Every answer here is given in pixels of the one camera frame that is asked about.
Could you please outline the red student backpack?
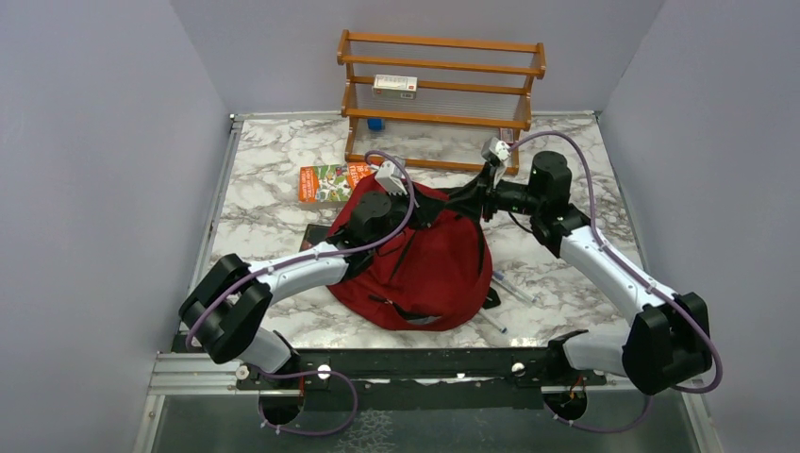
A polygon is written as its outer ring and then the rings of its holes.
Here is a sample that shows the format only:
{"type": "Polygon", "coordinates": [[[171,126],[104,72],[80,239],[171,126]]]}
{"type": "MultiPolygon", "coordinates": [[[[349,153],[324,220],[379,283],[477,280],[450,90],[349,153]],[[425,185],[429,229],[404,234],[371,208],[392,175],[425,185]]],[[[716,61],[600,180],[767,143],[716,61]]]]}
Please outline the red student backpack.
{"type": "Polygon", "coordinates": [[[443,210],[429,227],[406,226],[362,273],[328,290],[384,329],[445,331],[474,318],[491,281],[491,250],[479,223],[443,210]]]}

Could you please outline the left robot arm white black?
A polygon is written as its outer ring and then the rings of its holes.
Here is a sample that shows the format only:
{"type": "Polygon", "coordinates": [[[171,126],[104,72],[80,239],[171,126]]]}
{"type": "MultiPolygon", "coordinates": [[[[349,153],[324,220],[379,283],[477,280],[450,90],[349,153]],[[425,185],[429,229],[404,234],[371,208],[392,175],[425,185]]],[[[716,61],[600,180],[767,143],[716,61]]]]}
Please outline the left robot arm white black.
{"type": "Polygon", "coordinates": [[[297,354],[261,322],[278,301],[357,277],[378,247],[410,227],[431,227],[445,200],[417,193],[369,191],[341,212],[341,225],[311,248],[285,258],[248,263],[236,254],[217,260],[179,309],[186,346],[198,342],[217,364],[241,361],[274,387],[295,379],[297,354]]]}

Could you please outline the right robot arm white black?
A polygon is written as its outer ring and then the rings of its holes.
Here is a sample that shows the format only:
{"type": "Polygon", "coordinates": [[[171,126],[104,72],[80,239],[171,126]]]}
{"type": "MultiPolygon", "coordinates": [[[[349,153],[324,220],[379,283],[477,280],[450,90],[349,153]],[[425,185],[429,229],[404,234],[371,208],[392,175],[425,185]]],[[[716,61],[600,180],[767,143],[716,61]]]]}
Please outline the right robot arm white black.
{"type": "Polygon", "coordinates": [[[485,163],[466,185],[446,190],[450,205],[476,220],[499,210],[526,215],[536,240],[588,278],[623,315],[624,331],[579,330],[552,340],[545,374],[566,384],[581,371],[628,378],[647,395],[707,372],[712,366],[708,308],[694,293],[658,284],[592,228],[570,201],[572,173],[566,158],[541,151],[526,184],[501,180],[485,163]]]}

